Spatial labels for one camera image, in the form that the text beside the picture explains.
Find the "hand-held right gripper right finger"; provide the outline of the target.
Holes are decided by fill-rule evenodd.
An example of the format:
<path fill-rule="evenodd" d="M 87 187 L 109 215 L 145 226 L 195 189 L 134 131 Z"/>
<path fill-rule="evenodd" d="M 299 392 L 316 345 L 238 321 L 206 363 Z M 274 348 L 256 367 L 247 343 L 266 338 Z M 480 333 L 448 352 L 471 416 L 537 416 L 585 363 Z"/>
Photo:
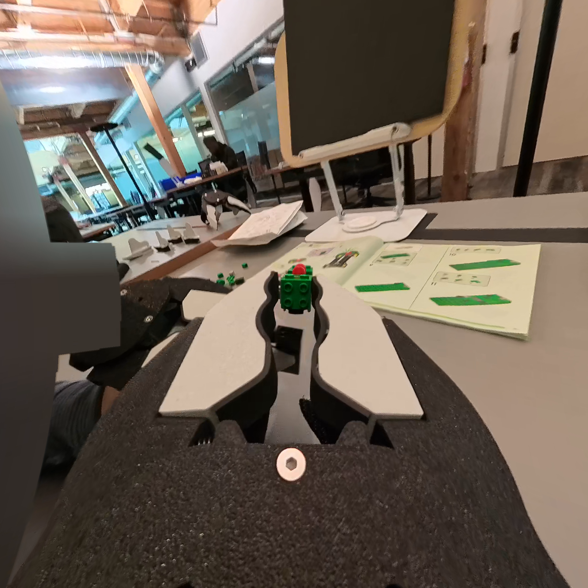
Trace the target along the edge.
<path fill-rule="evenodd" d="M 417 397 L 382 317 L 325 276 L 312 280 L 315 343 L 311 355 L 309 423 L 322 443 L 347 424 L 363 423 L 376 444 L 385 422 L 422 420 Z"/>

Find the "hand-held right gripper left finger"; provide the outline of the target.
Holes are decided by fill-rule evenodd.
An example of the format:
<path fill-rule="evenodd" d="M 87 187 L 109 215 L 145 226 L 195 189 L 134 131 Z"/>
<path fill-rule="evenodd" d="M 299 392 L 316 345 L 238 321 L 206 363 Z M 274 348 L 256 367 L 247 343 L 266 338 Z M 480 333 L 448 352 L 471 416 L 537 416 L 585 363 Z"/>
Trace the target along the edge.
<path fill-rule="evenodd" d="M 273 352 L 276 271 L 262 271 L 203 318 L 159 407 L 162 417 L 238 423 L 248 442 L 264 442 L 277 398 Z"/>

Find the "toy brick figure model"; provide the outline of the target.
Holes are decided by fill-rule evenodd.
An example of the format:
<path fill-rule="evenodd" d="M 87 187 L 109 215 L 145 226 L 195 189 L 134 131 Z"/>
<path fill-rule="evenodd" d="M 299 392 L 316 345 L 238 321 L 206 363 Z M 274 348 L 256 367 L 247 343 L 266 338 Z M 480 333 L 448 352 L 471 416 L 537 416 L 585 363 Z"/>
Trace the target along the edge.
<path fill-rule="evenodd" d="M 313 268 L 297 261 L 280 278 L 280 305 L 291 315 L 310 312 L 312 307 Z M 302 342 L 302 330 L 294 327 L 277 326 L 275 346 L 291 356 L 297 356 Z"/>

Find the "grey desk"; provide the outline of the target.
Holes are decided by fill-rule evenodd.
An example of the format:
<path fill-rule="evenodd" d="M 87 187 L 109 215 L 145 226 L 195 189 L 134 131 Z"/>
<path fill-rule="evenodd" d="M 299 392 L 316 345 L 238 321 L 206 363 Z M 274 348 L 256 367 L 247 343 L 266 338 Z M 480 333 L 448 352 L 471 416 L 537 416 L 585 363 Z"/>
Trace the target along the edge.
<path fill-rule="evenodd" d="M 156 415 L 199 323 L 131 381 L 21 587 L 587 587 L 587 245 L 546 246 L 529 343 L 388 321 L 424 421 L 305 445 Z"/>

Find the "scattered small green bricks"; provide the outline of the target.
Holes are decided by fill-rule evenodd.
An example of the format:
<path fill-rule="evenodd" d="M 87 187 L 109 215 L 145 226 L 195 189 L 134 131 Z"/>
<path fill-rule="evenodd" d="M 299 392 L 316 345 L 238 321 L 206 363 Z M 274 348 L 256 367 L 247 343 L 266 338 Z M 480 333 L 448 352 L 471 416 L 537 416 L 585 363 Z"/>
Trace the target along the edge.
<path fill-rule="evenodd" d="M 248 262 L 238 262 L 228 269 L 218 271 L 214 283 L 228 289 L 235 289 L 246 283 L 250 269 Z"/>

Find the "grey table with wood edge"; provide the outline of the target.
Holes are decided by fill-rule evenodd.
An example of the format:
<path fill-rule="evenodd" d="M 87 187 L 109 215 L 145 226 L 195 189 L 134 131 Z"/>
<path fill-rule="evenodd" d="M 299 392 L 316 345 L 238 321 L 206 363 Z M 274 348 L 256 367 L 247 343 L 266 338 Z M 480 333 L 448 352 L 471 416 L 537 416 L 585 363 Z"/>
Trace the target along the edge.
<path fill-rule="evenodd" d="M 282 255 L 300 244 L 305 236 L 317 229 L 332 217 L 331 211 L 312 212 L 306 214 L 306 220 L 297 228 L 279 236 L 267 245 L 261 246 L 226 246 L 218 249 L 217 240 L 228 239 L 231 234 L 246 220 L 247 215 L 240 212 L 233 215 L 223 213 L 219 221 L 219 229 L 214 231 L 202 224 L 200 217 L 184 217 L 169 222 L 150 222 L 140 228 L 127 231 L 99 242 L 100 245 L 110 244 L 115 248 L 115 254 L 120 262 L 129 253 L 128 239 L 148 241 L 154 245 L 156 229 L 161 229 L 164 237 L 168 237 L 167 224 L 179 229 L 185 224 L 191 224 L 200 242 L 192 245 L 179 243 L 172 246 L 170 252 L 157 252 L 154 248 L 147 254 L 133 261 L 128 261 L 129 271 L 121 283 L 159 279 L 165 276 L 173 277 L 204 277 L 214 280 L 219 272 L 234 270 L 246 278 L 252 277 L 260 270 L 277 261 Z"/>

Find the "black and white toy figure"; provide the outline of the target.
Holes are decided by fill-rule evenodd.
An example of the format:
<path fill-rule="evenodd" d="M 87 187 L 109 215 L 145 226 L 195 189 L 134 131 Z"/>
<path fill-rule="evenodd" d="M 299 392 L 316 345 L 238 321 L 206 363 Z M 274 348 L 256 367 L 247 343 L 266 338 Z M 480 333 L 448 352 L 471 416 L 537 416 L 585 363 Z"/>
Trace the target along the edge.
<path fill-rule="evenodd" d="M 216 231 L 223 212 L 232 212 L 234 215 L 239 212 L 245 212 L 248 215 L 252 213 L 244 202 L 227 192 L 213 190 L 202 195 L 201 220 L 205 225 Z"/>

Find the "white folded paper sheet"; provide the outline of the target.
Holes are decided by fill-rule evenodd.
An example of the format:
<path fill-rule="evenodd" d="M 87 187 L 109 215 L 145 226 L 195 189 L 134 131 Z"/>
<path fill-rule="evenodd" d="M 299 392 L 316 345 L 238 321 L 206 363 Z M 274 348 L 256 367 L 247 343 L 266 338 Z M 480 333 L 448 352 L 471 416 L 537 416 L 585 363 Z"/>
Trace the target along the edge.
<path fill-rule="evenodd" d="M 251 214 L 228 239 L 215 239 L 215 247 L 267 245 L 300 226 L 307 216 L 303 202 L 277 205 Z"/>

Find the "pale green instruction booklet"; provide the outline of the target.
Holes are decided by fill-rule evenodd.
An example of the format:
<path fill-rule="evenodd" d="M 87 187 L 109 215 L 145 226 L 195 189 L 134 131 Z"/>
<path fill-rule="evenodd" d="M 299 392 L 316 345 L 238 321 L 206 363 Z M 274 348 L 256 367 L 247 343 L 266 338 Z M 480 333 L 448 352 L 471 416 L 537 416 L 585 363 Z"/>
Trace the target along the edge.
<path fill-rule="evenodd" d="M 526 341 L 541 245 L 304 242 L 269 268 L 310 266 L 376 310 Z"/>

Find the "blue storage bins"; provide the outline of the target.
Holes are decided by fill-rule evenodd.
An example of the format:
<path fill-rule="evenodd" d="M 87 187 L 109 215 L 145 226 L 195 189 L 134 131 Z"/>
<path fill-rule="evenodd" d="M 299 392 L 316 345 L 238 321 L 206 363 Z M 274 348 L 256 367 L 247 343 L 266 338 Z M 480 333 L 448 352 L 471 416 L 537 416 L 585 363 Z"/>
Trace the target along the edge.
<path fill-rule="evenodd" d="M 161 186 L 162 190 L 167 192 L 169 190 L 173 190 L 178 187 L 184 187 L 188 184 L 200 181 L 201 178 L 202 175 L 200 173 L 193 172 L 184 177 L 175 176 L 172 178 L 165 178 L 159 181 L 159 185 Z"/>

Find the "white tablet stand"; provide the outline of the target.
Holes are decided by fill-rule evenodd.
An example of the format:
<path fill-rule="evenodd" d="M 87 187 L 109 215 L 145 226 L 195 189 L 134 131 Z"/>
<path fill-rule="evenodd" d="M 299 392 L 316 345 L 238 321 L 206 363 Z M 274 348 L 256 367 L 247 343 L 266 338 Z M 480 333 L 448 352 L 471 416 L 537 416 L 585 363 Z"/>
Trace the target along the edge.
<path fill-rule="evenodd" d="M 385 243 L 395 243 L 409 237 L 427 215 L 427 211 L 422 208 L 405 208 L 405 190 L 401 181 L 400 157 L 396 147 L 401 143 L 401 140 L 409 136 L 411 131 L 412 127 L 409 124 L 396 122 L 354 138 L 315 146 L 299 153 L 298 157 L 303 163 L 310 163 L 312 160 L 320 163 L 335 212 L 334 217 L 310 232 L 305 237 L 305 241 L 332 243 L 371 236 L 377 237 Z M 354 155 L 359 153 L 361 149 L 366 150 L 374 147 L 377 141 L 383 141 L 390 153 L 396 206 L 389 210 L 370 209 L 367 212 L 346 212 L 343 210 L 337 194 L 330 161 L 346 152 Z"/>

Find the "black metal pole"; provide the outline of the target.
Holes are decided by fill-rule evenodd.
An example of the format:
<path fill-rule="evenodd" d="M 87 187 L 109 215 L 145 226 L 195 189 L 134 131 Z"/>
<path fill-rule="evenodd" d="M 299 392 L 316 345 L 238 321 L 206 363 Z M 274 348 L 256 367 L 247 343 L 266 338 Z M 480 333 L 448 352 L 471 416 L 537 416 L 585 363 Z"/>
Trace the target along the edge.
<path fill-rule="evenodd" d="M 518 169 L 513 187 L 514 198 L 527 196 L 530 184 L 562 4 L 563 1 L 545 1 L 543 8 Z"/>

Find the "wooden post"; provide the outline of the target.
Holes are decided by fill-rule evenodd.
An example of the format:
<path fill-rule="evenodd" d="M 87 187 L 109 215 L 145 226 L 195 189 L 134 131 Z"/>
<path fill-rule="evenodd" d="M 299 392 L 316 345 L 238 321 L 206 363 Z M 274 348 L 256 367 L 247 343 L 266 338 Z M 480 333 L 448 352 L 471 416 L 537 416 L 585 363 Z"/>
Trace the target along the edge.
<path fill-rule="evenodd" d="M 468 1 L 467 54 L 459 99 L 445 125 L 440 202 L 469 199 L 475 167 L 487 1 Z"/>

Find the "silver air duct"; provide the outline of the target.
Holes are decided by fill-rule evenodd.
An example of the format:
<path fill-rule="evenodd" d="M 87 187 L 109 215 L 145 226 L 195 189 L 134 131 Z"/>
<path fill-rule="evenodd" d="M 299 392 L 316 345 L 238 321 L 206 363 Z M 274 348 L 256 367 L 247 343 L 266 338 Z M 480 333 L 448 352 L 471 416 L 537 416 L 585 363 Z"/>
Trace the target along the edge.
<path fill-rule="evenodd" d="M 1 49 L 1 70 L 87 70 L 136 65 L 159 73 L 165 58 L 156 51 Z"/>

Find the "dark board with tan frame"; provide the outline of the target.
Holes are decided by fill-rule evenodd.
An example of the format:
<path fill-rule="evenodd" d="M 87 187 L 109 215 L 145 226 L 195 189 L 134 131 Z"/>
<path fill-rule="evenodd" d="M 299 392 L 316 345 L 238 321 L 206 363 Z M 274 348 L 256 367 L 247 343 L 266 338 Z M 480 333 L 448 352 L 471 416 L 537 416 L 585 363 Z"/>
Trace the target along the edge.
<path fill-rule="evenodd" d="M 411 142 L 460 97 L 470 1 L 283 1 L 281 153 L 299 168 Z"/>

